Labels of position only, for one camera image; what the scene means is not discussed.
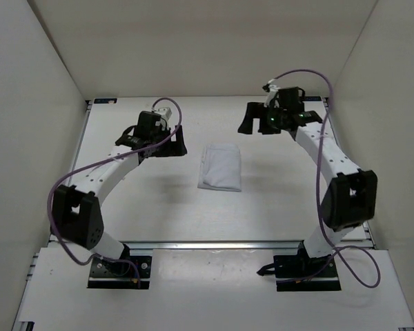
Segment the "white skirt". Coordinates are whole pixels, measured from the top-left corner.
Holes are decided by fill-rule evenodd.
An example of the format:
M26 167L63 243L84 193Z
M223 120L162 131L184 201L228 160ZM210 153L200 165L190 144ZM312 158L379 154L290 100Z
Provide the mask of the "white skirt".
M242 160L237 145L211 143L204 147L197 187L225 192L242 191Z

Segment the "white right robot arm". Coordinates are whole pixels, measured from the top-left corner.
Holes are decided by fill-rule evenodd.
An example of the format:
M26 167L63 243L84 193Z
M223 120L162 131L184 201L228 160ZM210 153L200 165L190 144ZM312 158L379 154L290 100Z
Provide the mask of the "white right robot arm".
M238 132L252 134L254 119L259 119L261 134L290 133L320 166L319 173L327 183L319 205L323 224L303 242L305 253L295 260L296 270L311 276L320 268L319 259L330 255L334 245L374 217L377 175L372 170L363 171L343 153L334 137L322 128L322 118L315 111L294 114L249 102Z

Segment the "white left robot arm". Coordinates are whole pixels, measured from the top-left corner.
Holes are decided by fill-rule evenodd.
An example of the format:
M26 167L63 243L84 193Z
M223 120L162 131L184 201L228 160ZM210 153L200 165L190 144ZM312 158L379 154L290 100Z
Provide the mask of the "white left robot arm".
M169 107L140 112L137 124L123 131L104 163L91 166L82 180L60 185L53 193L53 231L58 239L105 259L114 274L128 271L130 257L126 246L105 231L101 205L146 159L186 155L182 126L171 128L171 116Z

